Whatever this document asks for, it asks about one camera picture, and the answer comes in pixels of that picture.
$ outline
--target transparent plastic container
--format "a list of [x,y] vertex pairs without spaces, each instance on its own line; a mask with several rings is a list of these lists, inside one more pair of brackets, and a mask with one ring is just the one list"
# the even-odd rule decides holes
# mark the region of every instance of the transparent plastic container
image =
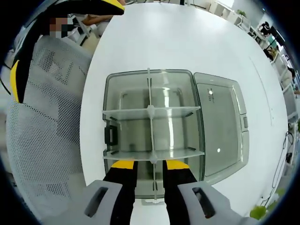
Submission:
[[188,163],[203,180],[200,110],[189,71],[148,70],[108,76],[103,110],[106,169],[116,160],[139,161],[135,194],[141,198],[163,197],[162,160]]

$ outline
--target shelf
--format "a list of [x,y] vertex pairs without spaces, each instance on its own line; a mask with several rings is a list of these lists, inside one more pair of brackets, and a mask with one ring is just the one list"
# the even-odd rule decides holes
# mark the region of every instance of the shelf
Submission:
[[150,157],[151,151],[109,151],[103,156],[105,159],[134,161],[150,161]]
[[112,151],[106,152],[105,159],[134,160],[134,161],[160,161],[189,158],[204,155],[204,152],[193,148],[182,150],[158,150],[158,151]]
[[147,109],[123,109],[102,111],[107,120],[143,120],[148,119]]
[[191,113],[194,113],[198,109],[200,109],[200,106],[155,108],[154,118],[186,117],[191,115]]
[[186,117],[200,109],[200,106],[155,108],[149,105],[147,109],[122,109],[102,111],[107,120],[143,120]]

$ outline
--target cable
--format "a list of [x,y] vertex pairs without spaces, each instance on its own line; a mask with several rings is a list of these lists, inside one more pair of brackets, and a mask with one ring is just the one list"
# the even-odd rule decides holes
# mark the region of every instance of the cable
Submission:
[[4,87],[4,89],[6,90],[6,92],[7,92],[9,95],[11,95],[10,92],[9,92],[9,90],[8,90],[8,89],[6,88],[6,86],[4,85],[4,83],[3,83],[2,79],[1,79],[1,77],[0,77],[0,82],[1,82],[2,86]]
[[[276,173],[277,173],[277,170],[278,170],[280,161],[281,161],[282,153],[283,153],[283,151],[284,151],[284,149],[285,149],[285,146],[286,146],[286,140],[287,140],[287,139],[288,139],[289,143],[290,143],[291,146],[292,146],[293,143],[294,143],[294,136],[293,136],[293,134],[292,134],[291,132],[289,132],[289,131],[287,131],[287,132],[285,133],[285,140],[283,141],[282,150],[281,150],[281,154],[280,154],[280,159],[279,159],[279,161],[278,161],[278,164],[277,164],[277,167],[276,167],[276,170],[275,170],[275,173],[274,173],[273,181],[272,181],[272,190],[271,190],[271,192],[270,192],[270,194],[269,194],[269,197],[268,197],[267,199],[263,200],[262,203],[261,203],[261,205],[263,205],[263,203],[266,202],[265,205],[264,205],[264,206],[266,206],[267,203],[268,203],[268,201],[269,201],[269,199],[271,198],[272,194],[273,194],[274,191],[275,191],[275,187],[276,187],[277,182],[278,182],[278,180],[279,180],[279,174],[280,174],[280,173],[278,174],[278,177],[277,177],[277,180],[276,180],[275,184],[274,184],[274,180],[275,180],[275,176],[276,176]],[[285,160],[286,160],[286,158],[284,158],[283,162],[281,163],[279,172],[281,171],[282,166],[283,166],[283,164],[285,163]]]

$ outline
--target container lid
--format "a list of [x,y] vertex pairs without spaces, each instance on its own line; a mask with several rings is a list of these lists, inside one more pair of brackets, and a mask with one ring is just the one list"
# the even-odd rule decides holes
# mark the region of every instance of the container lid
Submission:
[[246,107],[236,81],[201,73],[194,77],[204,124],[204,180],[214,184],[248,162]]

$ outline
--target clear plastic divider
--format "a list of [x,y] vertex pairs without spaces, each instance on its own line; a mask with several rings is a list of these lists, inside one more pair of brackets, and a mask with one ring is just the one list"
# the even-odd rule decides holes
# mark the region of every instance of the clear plastic divider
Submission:
[[[116,150],[107,151],[104,158],[150,161],[156,164],[159,160],[204,155],[199,146],[197,110],[200,109],[200,106],[197,106],[193,95],[193,78],[190,72],[170,71],[168,74],[151,71],[148,68],[146,73],[141,74],[141,77],[130,75],[130,78],[138,78],[139,83],[143,85],[142,88],[145,91],[148,89],[149,94],[143,94],[143,101],[148,102],[148,106],[136,109],[121,109],[120,107],[119,110],[103,111],[103,114],[106,115],[107,120],[120,124],[118,135],[122,135],[122,128],[128,128],[132,120],[139,120],[137,124],[143,129],[139,128],[138,130],[149,130],[150,128],[150,133],[132,131],[131,133],[135,136],[126,146],[120,144],[117,148],[112,148]],[[132,89],[126,89],[126,92],[122,92],[121,97],[127,98],[127,95],[135,93],[136,88],[140,88],[140,86],[133,85]],[[134,138],[137,140],[139,138],[147,139],[148,143],[151,141],[152,150],[143,149],[140,143],[134,142]]]

